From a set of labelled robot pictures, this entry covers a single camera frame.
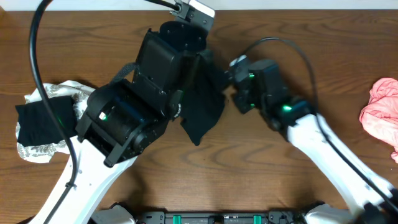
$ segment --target white patterned fabric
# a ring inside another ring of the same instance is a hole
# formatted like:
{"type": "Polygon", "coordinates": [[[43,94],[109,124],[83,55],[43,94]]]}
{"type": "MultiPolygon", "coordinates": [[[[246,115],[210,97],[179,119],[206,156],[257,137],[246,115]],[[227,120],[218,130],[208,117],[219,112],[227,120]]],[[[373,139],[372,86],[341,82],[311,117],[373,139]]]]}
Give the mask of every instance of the white patterned fabric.
{"type": "MultiPolygon", "coordinates": [[[[82,85],[75,81],[66,81],[59,85],[44,83],[45,91],[49,98],[57,96],[71,96],[75,100],[73,110],[75,111],[76,118],[79,120],[87,108],[87,99],[89,95],[95,90],[91,87],[82,85]]],[[[25,96],[26,103],[32,103],[42,100],[39,91],[36,89],[31,95],[25,96]]],[[[18,138],[19,123],[17,123],[16,136],[18,138]]],[[[47,144],[42,146],[28,146],[24,147],[22,144],[17,142],[18,154],[21,158],[36,163],[50,162],[50,159],[55,152],[62,152],[69,154],[69,150],[64,140],[47,144]]]]}

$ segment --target white backdrop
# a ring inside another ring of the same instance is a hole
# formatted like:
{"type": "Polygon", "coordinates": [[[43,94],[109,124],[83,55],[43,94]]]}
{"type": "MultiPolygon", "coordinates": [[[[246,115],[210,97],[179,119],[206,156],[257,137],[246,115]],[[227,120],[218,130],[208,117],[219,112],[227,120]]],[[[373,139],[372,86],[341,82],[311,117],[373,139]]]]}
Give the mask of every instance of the white backdrop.
{"type": "MultiPolygon", "coordinates": [[[[200,0],[213,9],[398,9],[398,0],[200,0]]],[[[40,0],[0,0],[6,11],[32,11],[40,0]]],[[[143,0],[54,0],[48,10],[161,10],[143,0]]]]}

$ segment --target crumpled pink fabric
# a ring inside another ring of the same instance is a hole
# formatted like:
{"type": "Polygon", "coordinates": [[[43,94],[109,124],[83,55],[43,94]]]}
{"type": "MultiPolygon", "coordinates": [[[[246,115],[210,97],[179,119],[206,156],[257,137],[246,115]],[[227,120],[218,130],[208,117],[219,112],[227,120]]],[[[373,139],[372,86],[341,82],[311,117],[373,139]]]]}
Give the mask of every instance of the crumpled pink fabric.
{"type": "Polygon", "coordinates": [[[365,131],[391,146],[391,158],[398,163],[398,81],[382,78],[371,91],[369,104],[363,108],[359,120],[365,131]]]}

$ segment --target cable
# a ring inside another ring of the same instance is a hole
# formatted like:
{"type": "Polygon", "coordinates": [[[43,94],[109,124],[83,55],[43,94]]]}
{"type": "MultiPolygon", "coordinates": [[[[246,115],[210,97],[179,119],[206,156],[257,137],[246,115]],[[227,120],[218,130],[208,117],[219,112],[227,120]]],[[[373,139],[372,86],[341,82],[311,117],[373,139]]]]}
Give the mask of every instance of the cable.
{"type": "Polygon", "coordinates": [[[167,2],[167,1],[163,1],[163,0],[145,0],[145,1],[152,2],[152,3],[155,3],[155,4],[161,5],[161,6],[166,6],[166,7],[169,7],[171,9],[174,9],[176,11],[180,10],[180,7],[178,5],[171,4],[171,3],[167,2]]]}
{"type": "Polygon", "coordinates": [[[311,86],[312,86],[312,92],[313,92],[313,104],[314,104],[314,112],[315,112],[315,117],[316,117],[316,121],[317,121],[317,125],[319,127],[319,130],[321,131],[323,137],[326,139],[326,141],[328,142],[328,144],[333,148],[333,150],[341,157],[341,159],[346,162],[354,171],[355,173],[357,173],[360,178],[362,178],[365,183],[367,183],[376,193],[378,193],[383,199],[384,201],[387,203],[387,205],[396,213],[398,214],[398,208],[396,205],[394,205],[390,198],[387,197],[387,195],[385,195],[377,186],[376,184],[374,184],[371,180],[369,180],[349,159],[347,159],[347,157],[344,156],[343,153],[340,152],[340,150],[338,150],[338,148],[330,141],[329,136],[327,135],[327,133],[325,132],[325,130],[322,128],[319,117],[318,117],[318,113],[319,113],[319,102],[318,102],[318,90],[317,90],[317,82],[315,80],[315,73],[313,71],[313,67],[310,63],[310,59],[307,57],[307,55],[304,53],[304,51],[298,47],[295,43],[293,43],[290,40],[284,40],[284,39],[280,39],[278,37],[265,37],[265,38],[261,38],[257,41],[255,41],[255,43],[251,44],[245,51],[243,51],[243,53],[238,57],[238,60],[243,56],[246,55],[251,49],[253,49],[254,47],[256,47],[257,45],[263,43],[263,42],[267,42],[270,40],[276,40],[279,42],[283,42],[285,44],[287,44],[288,46],[290,46],[291,48],[293,48],[303,59],[303,61],[305,62],[305,65],[307,67],[308,70],[308,74],[310,75],[310,81],[311,81],[311,86]]]}
{"type": "Polygon", "coordinates": [[[53,209],[45,219],[44,223],[48,223],[55,212],[57,211],[58,207],[61,205],[63,202],[63,199],[67,196],[69,193],[70,189],[75,185],[75,180],[77,176],[77,157],[75,153],[75,149],[73,148],[71,140],[68,138],[68,136],[65,133],[64,128],[62,127],[60,121],[57,118],[57,115],[54,113],[54,109],[52,108],[49,97],[47,96],[47,93],[45,92],[45,88],[43,86],[42,79],[40,77],[39,73],[39,67],[37,65],[37,54],[36,54],[36,41],[37,41],[37,30],[39,28],[40,20],[43,16],[43,13],[45,11],[45,8],[52,2],[52,0],[43,0],[40,5],[38,6],[32,20],[32,25],[30,27],[30,33],[29,33],[29,57],[30,57],[30,66],[32,68],[32,73],[33,73],[33,79],[36,83],[36,87],[39,90],[40,96],[42,97],[43,104],[45,108],[47,109],[47,112],[51,118],[51,120],[54,122],[55,126],[57,127],[59,133],[61,134],[61,137],[63,140],[65,140],[70,157],[72,159],[72,175],[70,177],[69,182],[66,184],[66,188],[63,191],[61,197],[58,199],[56,204],[54,205],[53,209]]]}

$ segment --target wooden tabletop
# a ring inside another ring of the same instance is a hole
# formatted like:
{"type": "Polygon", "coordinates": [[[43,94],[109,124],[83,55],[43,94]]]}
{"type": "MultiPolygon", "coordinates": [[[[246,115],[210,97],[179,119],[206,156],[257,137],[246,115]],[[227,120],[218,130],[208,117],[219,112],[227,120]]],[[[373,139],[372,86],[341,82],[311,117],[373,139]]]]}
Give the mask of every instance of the wooden tabletop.
{"type": "MultiPolygon", "coordinates": [[[[14,105],[23,104],[23,96],[35,89],[27,47],[31,19],[31,12],[7,12],[0,21],[0,223],[35,215],[68,159],[56,154],[49,164],[34,164],[17,153],[14,105]]],[[[148,28],[158,30],[172,19],[166,11],[46,12],[37,46],[42,78],[105,85],[135,61],[148,28]]],[[[372,84],[398,77],[397,12],[218,11],[208,45],[226,68],[265,36],[290,39],[304,49],[317,74],[321,112],[332,129],[365,164],[398,185],[393,148],[363,131],[358,120],[372,84]]],[[[304,64],[291,49],[269,43],[249,56],[276,59],[289,86],[312,97],[304,64]]],[[[346,208],[309,158],[272,132],[257,111],[241,115],[228,98],[220,121],[198,147],[178,121],[170,122],[112,185],[99,208],[126,201],[169,211],[258,211],[315,200],[346,208]]]]}

